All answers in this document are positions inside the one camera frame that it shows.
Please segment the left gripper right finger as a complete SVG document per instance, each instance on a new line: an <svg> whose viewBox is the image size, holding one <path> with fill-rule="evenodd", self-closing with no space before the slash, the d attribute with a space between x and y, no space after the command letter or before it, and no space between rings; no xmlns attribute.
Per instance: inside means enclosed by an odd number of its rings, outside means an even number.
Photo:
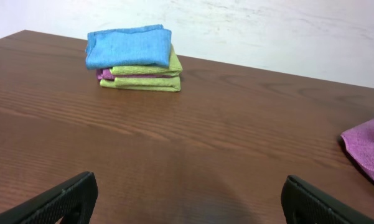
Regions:
<svg viewBox="0 0 374 224"><path fill-rule="evenodd" d="M374 219L296 175L287 176L281 205L287 224L374 224Z"/></svg>

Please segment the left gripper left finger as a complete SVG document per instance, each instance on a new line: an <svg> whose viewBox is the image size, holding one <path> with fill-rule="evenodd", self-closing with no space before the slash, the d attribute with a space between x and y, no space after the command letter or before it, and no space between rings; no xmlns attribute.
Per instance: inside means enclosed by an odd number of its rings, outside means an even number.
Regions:
<svg viewBox="0 0 374 224"><path fill-rule="evenodd" d="M97 198L94 173L82 172L0 213L0 224L89 224Z"/></svg>

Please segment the purple microfibre cloth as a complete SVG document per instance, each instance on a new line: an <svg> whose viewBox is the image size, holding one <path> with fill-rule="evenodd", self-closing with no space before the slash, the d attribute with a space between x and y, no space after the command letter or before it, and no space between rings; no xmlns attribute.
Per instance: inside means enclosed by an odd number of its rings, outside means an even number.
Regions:
<svg viewBox="0 0 374 224"><path fill-rule="evenodd" d="M344 131L341 138L346 152L374 181L374 119Z"/></svg>

